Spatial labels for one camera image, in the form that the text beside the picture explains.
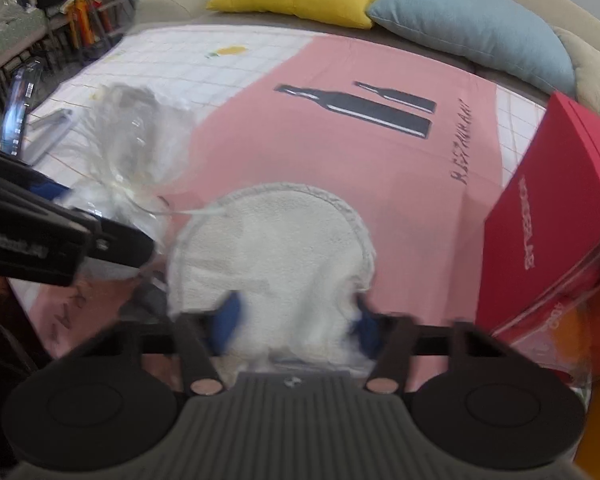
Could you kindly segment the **beige sofa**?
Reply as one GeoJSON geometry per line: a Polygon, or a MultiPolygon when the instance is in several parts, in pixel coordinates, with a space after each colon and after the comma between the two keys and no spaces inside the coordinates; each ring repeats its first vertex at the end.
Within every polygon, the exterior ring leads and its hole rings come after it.
{"type": "MultiPolygon", "coordinates": [[[[302,20],[295,16],[272,13],[218,13],[207,9],[209,0],[140,0],[137,3],[135,26],[136,34],[143,29],[168,27],[175,25],[266,25],[326,32],[345,37],[360,38],[376,44],[385,44],[395,48],[412,51],[436,58],[464,70],[502,84],[515,90],[533,101],[544,103],[548,94],[534,88],[509,74],[484,68],[449,53],[437,52],[420,44],[393,35],[379,26],[372,29],[345,28],[336,25],[323,24],[302,20]]],[[[551,28],[559,27],[573,32],[582,40],[600,51],[600,20],[588,11],[580,8],[571,0],[513,0],[531,12],[539,15],[551,28]]]]}

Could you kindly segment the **smartphone on stand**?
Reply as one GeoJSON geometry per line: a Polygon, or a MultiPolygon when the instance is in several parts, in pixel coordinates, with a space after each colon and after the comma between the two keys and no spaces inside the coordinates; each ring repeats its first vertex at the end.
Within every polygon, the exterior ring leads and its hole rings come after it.
{"type": "Polygon", "coordinates": [[[42,62],[34,58],[21,64],[12,77],[1,125],[0,150],[7,155],[19,158],[23,150],[27,114],[42,71],[42,62]]]}

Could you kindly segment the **light blue cushion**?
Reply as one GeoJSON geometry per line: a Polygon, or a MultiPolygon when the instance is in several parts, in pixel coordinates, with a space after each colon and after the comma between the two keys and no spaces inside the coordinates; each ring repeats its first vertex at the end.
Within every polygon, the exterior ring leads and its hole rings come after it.
{"type": "Polygon", "coordinates": [[[576,93],[571,58],[554,30],[513,0],[375,0],[366,14],[408,41],[509,74],[546,94],[576,93]]]}

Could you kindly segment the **pink white lemon tablecloth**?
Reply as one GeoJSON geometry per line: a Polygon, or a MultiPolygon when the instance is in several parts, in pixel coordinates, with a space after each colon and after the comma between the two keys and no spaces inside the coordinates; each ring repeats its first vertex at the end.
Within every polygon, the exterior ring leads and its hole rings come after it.
{"type": "MultiPolygon", "coordinates": [[[[110,84],[146,87],[199,114],[195,165],[166,194],[210,206],[269,183],[344,200],[376,252],[373,309],[422,322],[473,320],[483,221],[534,137],[542,104],[460,68],[321,32],[228,25],[148,29],[70,78],[33,110],[79,121],[110,84]]],[[[84,163],[40,162],[70,188],[84,163]]]]}

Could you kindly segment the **white round fabric pad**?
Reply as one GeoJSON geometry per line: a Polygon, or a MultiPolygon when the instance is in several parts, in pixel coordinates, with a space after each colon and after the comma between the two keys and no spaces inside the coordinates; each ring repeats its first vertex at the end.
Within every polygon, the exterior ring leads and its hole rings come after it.
{"type": "Polygon", "coordinates": [[[227,194],[178,233],[166,272],[171,318],[210,313],[237,292],[240,313],[221,372],[370,371],[355,303],[375,274],[360,215],[338,196],[292,183],[227,194]]]}

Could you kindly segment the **beige grey cushion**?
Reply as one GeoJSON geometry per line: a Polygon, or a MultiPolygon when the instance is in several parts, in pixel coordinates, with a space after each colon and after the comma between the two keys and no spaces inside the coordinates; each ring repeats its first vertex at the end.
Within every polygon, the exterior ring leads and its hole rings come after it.
{"type": "Polygon", "coordinates": [[[568,30],[555,27],[554,33],[571,58],[576,100],[600,116],[600,51],[568,30]]]}

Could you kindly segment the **white cotton pads bag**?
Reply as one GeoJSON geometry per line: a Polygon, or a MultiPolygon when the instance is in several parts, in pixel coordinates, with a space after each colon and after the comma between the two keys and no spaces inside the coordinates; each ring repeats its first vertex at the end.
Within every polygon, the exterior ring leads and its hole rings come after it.
{"type": "Polygon", "coordinates": [[[195,166],[190,155],[198,124],[191,105],[146,87],[110,84],[97,90],[74,129],[80,140],[59,148],[84,163],[85,176],[58,204],[144,234],[154,248],[140,264],[89,256],[79,265],[79,280],[125,281],[160,270],[178,222],[226,214],[223,206],[175,206],[166,199],[181,191],[178,179],[195,166]]]}

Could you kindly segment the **black folding ladder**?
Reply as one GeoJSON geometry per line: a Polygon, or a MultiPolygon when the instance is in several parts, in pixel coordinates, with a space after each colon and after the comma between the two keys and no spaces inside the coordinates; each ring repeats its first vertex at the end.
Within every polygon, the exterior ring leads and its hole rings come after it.
{"type": "Polygon", "coordinates": [[[44,13],[47,36],[83,66],[115,47],[131,27],[133,0],[35,0],[44,13]]]}

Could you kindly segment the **red lid clear box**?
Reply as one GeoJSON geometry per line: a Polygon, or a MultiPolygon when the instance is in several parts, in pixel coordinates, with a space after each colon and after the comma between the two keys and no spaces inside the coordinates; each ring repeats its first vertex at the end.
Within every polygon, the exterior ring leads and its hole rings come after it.
{"type": "Polygon", "coordinates": [[[600,379],[600,116],[561,93],[484,222],[476,323],[600,379]]]}

